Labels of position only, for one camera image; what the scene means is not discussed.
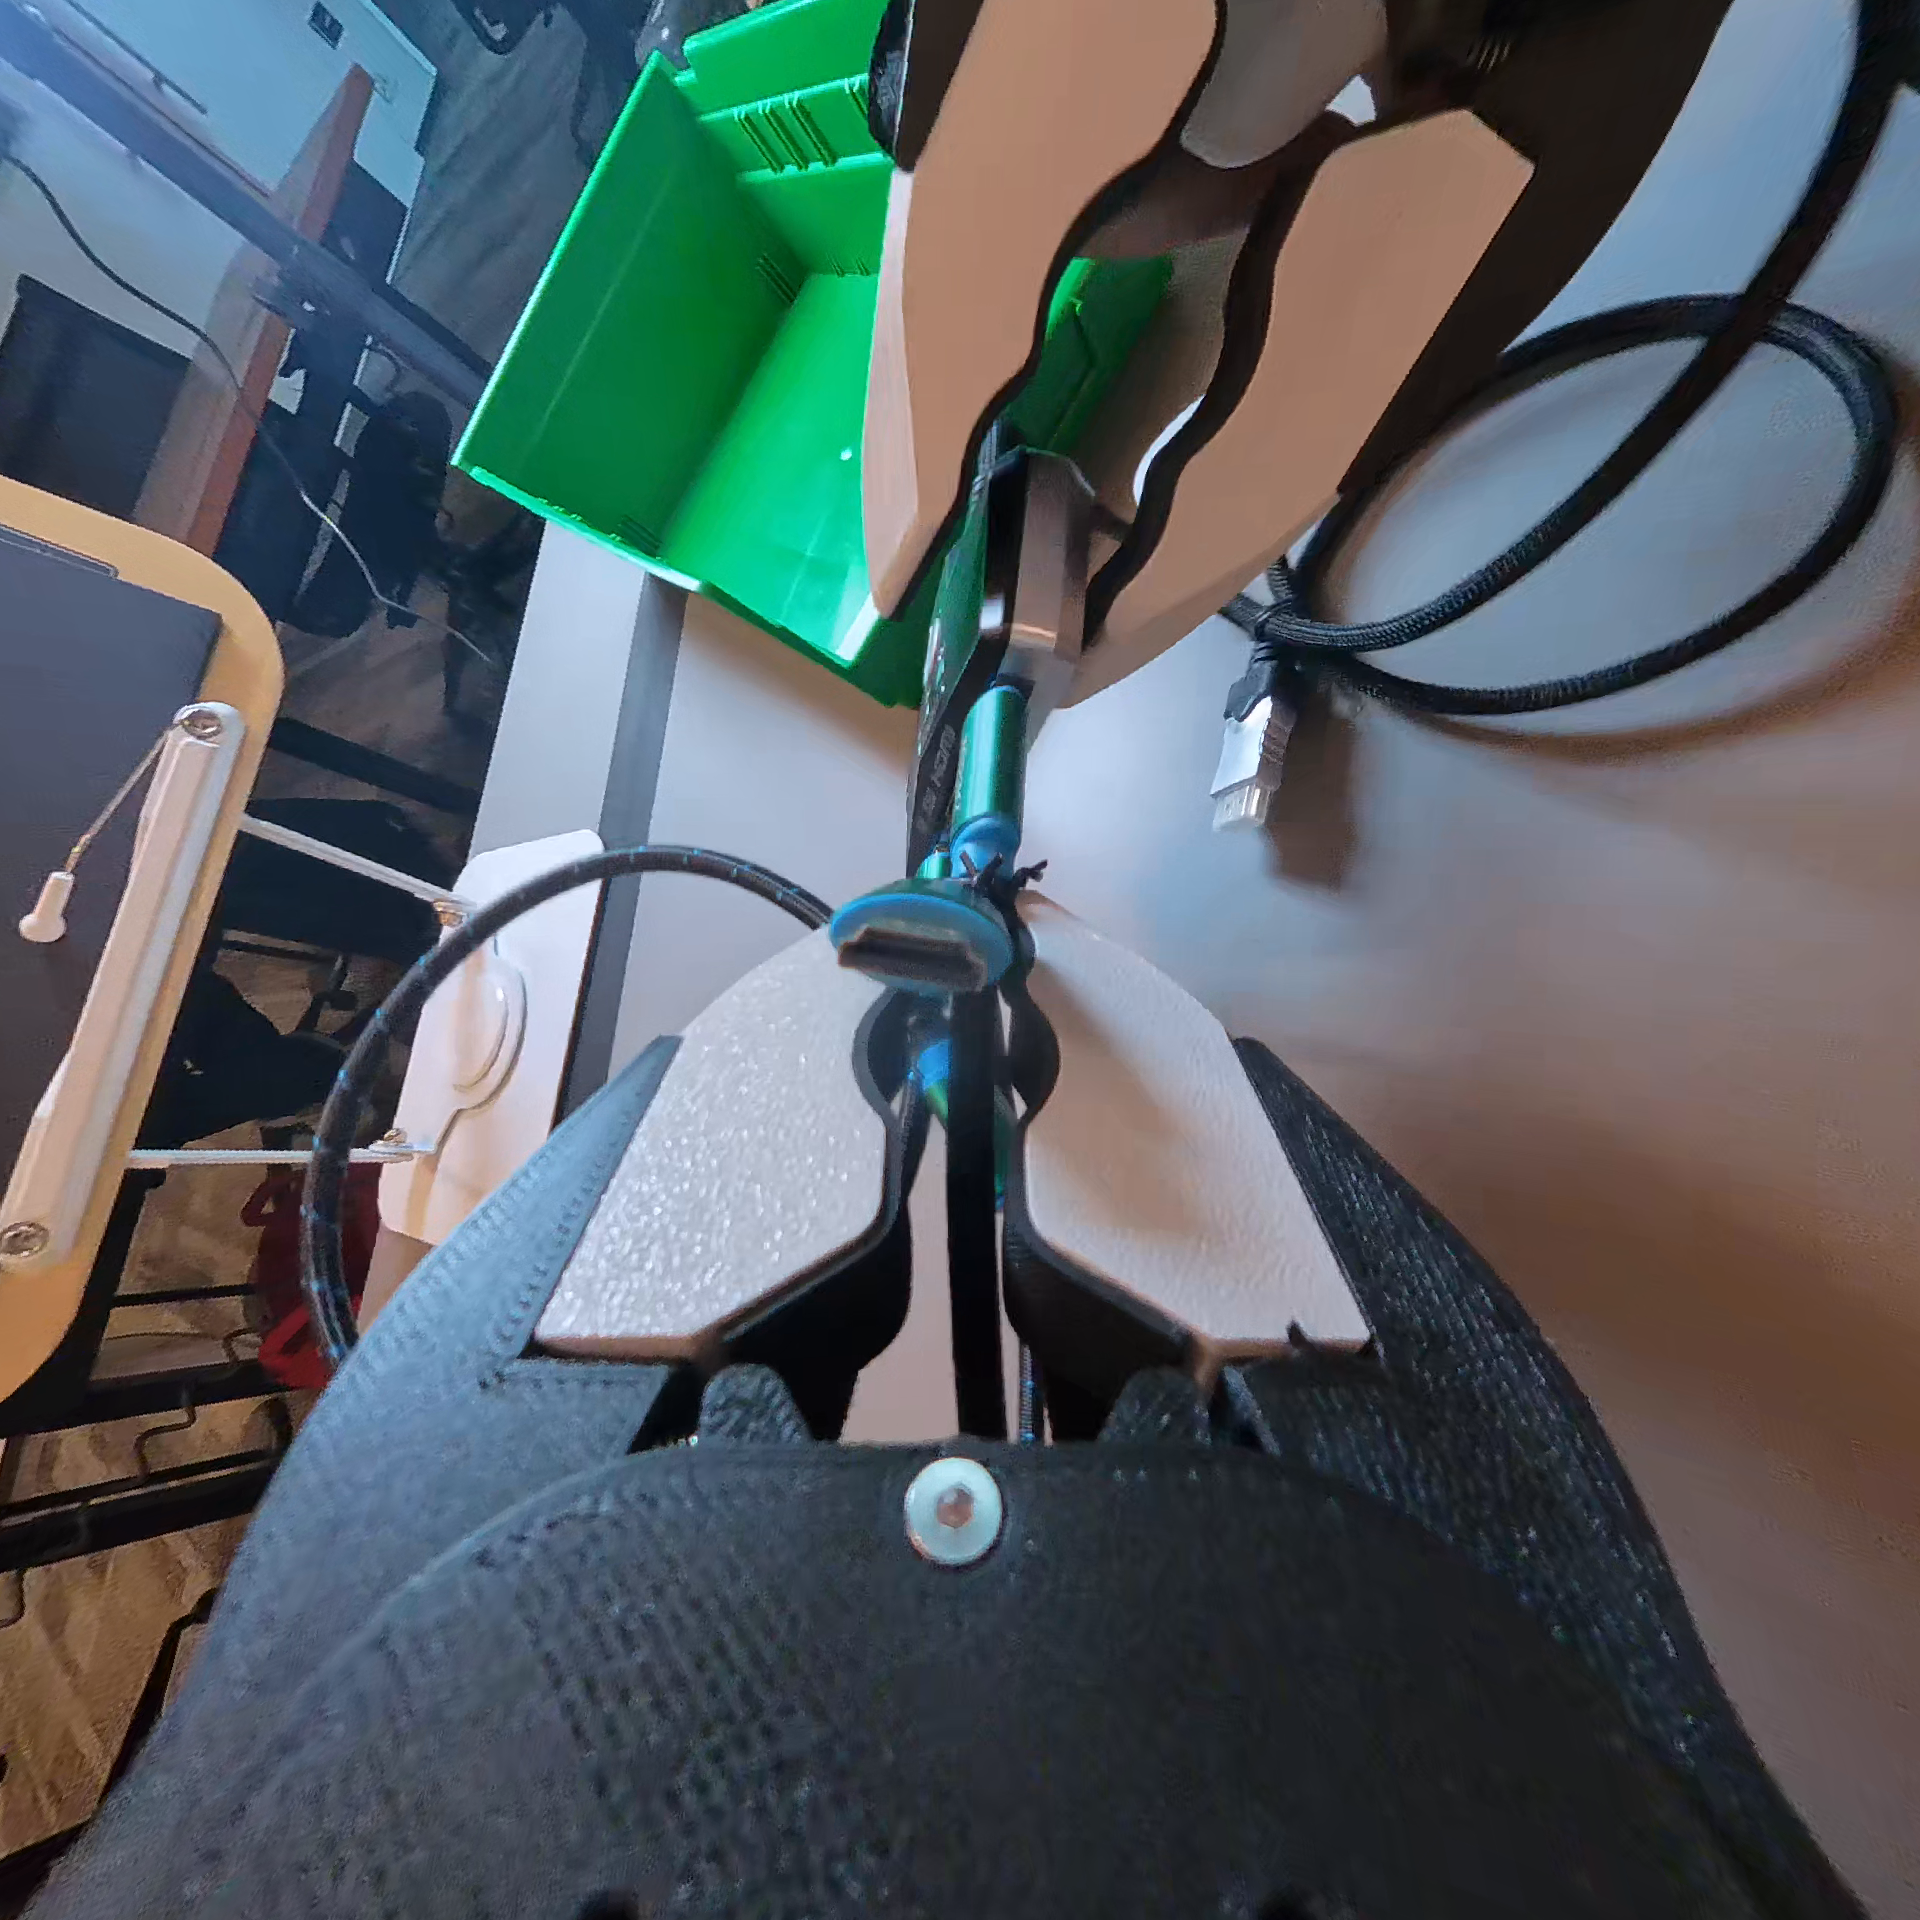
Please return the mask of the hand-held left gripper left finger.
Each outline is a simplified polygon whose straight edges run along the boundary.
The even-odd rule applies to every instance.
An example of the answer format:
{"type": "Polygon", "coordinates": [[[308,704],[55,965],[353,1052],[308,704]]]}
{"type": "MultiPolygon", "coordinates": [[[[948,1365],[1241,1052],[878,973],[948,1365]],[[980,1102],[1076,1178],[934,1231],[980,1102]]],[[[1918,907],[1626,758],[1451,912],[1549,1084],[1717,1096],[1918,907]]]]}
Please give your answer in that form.
{"type": "Polygon", "coordinates": [[[545,1357],[773,1370],[841,1429],[905,1328],[929,1113],[910,1008],[805,937],[685,1031],[535,1328],[545,1357]]]}

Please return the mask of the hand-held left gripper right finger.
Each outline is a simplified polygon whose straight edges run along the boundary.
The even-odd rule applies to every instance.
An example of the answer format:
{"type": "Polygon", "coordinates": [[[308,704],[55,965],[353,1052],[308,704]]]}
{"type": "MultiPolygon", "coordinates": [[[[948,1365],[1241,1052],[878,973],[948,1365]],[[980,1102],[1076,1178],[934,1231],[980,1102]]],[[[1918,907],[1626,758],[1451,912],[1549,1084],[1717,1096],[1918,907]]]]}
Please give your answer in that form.
{"type": "Polygon", "coordinates": [[[1143,1372],[1212,1400],[1227,1370],[1372,1343],[1237,1045],[1167,973],[1022,901],[1002,985],[1014,1109],[1007,1313],[1054,1433],[1096,1433],[1143,1372]]]}

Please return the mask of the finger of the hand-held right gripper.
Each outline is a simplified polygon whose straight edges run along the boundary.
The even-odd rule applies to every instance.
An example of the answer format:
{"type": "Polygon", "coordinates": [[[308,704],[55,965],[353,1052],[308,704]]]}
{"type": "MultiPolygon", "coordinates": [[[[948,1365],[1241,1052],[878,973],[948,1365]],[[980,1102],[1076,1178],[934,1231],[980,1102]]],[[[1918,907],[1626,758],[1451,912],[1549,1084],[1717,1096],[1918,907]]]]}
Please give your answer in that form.
{"type": "Polygon", "coordinates": [[[884,618],[961,516],[1068,262],[1173,144],[1225,39],[1215,3],[986,3],[961,32],[962,14],[908,8],[863,431],[884,618]]]}
{"type": "Polygon", "coordinates": [[[1241,244],[1212,374],[1143,468],[1062,696],[1090,702],[1215,617],[1340,498],[1534,165],[1471,111],[1359,132],[1241,244]]]}

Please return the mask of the black hdmi cable green plugs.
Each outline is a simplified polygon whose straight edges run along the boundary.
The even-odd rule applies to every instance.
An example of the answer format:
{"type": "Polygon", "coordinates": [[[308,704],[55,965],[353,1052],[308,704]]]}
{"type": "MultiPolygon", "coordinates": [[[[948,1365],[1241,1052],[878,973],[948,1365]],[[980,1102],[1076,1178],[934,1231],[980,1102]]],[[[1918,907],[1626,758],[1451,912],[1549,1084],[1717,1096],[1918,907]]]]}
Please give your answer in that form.
{"type": "Polygon", "coordinates": [[[1025,836],[1029,696],[995,682],[967,711],[959,742],[929,762],[948,797],[945,833],[917,877],[835,912],[803,887],[707,848],[637,845],[563,863],[469,909],[415,962],[372,1014],[322,1107],[301,1189],[301,1292],[322,1378],[333,1381],[360,1332],[344,1274],[342,1200],[355,1132],[397,1026],[535,911],[618,879],[680,875],[764,901],[806,931],[829,931],[835,954],[896,994],[931,997],[939,1026],[919,1043],[908,1084],[946,1137],[946,1277],[959,1427],[1009,1438],[1002,1381],[997,1200],[1005,1189],[1001,1125],[1001,988],[1020,954],[1016,901],[1041,875],[1019,867],[1025,836]]]}
{"type": "Polygon", "coordinates": [[[992,492],[1002,433],[989,428],[979,453],[967,508],[941,568],[926,628],[924,684],[908,784],[906,873],[922,873],[948,836],[959,757],[968,712],[991,668],[977,668],[989,581],[992,492]]]}

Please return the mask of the green plastic bin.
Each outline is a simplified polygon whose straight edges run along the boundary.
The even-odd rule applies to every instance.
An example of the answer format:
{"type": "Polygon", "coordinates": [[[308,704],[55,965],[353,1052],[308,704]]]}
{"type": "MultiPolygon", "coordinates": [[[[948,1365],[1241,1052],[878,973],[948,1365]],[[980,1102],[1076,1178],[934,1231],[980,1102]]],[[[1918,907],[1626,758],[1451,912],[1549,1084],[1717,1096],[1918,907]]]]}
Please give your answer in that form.
{"type": "MultiPolygon", "coordinates": [[[[523,508],[919,709],[951,532],[899,617],[863,541],[863,431],[896,175],[884,4],[771,4],[651,57],[457,451],[523,508]]],[[[1075,257],[997,415],[1072,454],[1173,281],[1075,257]]]]}

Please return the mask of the red bag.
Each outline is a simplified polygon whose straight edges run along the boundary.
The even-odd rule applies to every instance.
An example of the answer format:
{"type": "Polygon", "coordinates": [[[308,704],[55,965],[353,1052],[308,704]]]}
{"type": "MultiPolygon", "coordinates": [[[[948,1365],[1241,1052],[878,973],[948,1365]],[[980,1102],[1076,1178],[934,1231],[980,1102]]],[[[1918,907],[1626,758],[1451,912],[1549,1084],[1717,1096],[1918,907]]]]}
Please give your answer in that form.
{"type": "Polygon", "coordinates": [[[296,1167],[272,1167],[253,1189],[243,1227],[257,1231],[249,1271],[257,1308],[257,1365],[276,1386],[318,1394],[326,1386],[329,1367],[302,1285],[302,1185],[296,1167]]]}

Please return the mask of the white rod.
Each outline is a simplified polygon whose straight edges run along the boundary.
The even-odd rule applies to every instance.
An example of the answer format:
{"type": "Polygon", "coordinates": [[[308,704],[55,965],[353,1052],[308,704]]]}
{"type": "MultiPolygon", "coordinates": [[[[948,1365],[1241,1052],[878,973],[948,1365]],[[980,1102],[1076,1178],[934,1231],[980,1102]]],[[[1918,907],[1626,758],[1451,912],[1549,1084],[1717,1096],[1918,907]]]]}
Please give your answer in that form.
{"type": "Polygon", "coordinates": [[[347,873],[370,884],[382,887],[390,893],[404,895],[413,901],[428,905],[444,925],[458,925],[469,918],[474,911],[472,903],[457,895],[455,891],[435,884],[428,879],[415,877],[392,868],[388,865],[376,863],[348,848],[334,846],[326,840],[304,834],[296,829],[284,829],[275,822],[261,820],[253,814],[243,814],[239,831],[270,848],[280,852],[292,852],[301,858],[308,858],[330,867],[334,871],[347,873]]]}
{"type": "Polygon", "coordinates": [[[404,1138],[395,1132],[372,1142],[350,1146],[329,1146],[315,1138],[301,1146],[178,1146],[178,1148],[134,1148],[127,1155],[129,1172],[173,1172],[188,1169],[302,1169],[317,1158],[333,1157],[348,1167],[402,1167],[439,1157],[439,1145],[432,1141],[404,1138]]]}

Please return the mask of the black office chair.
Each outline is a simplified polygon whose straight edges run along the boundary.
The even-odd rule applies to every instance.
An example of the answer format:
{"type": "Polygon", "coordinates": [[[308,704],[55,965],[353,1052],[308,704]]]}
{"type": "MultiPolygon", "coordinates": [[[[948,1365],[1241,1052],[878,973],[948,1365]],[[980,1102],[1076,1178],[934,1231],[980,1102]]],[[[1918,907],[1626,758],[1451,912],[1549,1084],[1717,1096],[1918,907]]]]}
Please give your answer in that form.
{"type": "Polygon", "coordinates": [[[540,524],[513,508],[493,532],[463,541],[444,516],[453,451],[455,423],[439,397],[402,391],[375,406],[353,445],[342,498],[329,513],[334,530],[287,622],[347,638],[375,612],[411,612],[421,585],[437,582],[455,628],[476,644],[503,640],[513,589],[539,555],[540,524]]]}

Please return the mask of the desk with wooden edge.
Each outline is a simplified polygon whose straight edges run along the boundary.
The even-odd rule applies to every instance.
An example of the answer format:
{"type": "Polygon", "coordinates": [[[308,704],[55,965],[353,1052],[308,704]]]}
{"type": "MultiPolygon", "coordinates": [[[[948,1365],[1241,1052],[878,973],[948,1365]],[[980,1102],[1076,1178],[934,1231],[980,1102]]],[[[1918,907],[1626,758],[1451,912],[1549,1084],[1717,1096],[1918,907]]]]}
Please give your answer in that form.
{"type": "Polygon", "coordinates": [[[372,342],[469,401],[479,365],[390,288],[395,246],[325,244],[355,175],[407,215],[437,69],[372,4],[4,4],[4,73],[232,239],[134,520],[215,559],[289,340],[372,342]]]}
{"type": "Polygon", "coordinates": [[[247,721],[181,943],[115,1117],[110,1146],[123,1158],[95,1185],[71,1259],[4,1271],[6,1400],[52,1367],[84,1316],[282,687],[272,622],[203,553],[4,480],[4,1197],[123,898],[151,778],[143,765],[181,709],[222,702],[247,721]]]}

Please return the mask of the white plastic mount plate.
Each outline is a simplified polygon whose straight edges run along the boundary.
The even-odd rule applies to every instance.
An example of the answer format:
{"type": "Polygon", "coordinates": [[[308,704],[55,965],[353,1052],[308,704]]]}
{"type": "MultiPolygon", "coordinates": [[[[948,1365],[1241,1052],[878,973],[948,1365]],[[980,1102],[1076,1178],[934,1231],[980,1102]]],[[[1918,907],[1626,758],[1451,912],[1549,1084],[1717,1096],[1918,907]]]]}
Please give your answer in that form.
{"type": "Polygon", "coordinates": [[[602,893],[529,911],[428,999],[397,1102],[415,1157],[380,1174],[388,1232],[444,1243],[553,1135],[602,893]]]}

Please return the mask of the white desk bracket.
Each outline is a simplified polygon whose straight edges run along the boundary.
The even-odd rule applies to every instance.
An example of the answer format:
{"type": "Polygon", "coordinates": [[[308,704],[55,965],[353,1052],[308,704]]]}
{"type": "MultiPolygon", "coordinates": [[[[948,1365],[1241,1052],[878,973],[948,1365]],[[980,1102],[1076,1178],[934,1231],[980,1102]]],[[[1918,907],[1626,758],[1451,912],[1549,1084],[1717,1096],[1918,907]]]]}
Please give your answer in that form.
{"type": "Polygon", "coordinates": [[[4,1273],[75,1256],[93,1189],[124,1158],[123,1098],[219,827],[247,721],[229,702],[177,711],[143,765],[151,778],[99,969],[73,1040],[43,1092],[4,1197],[4,1273]]]}

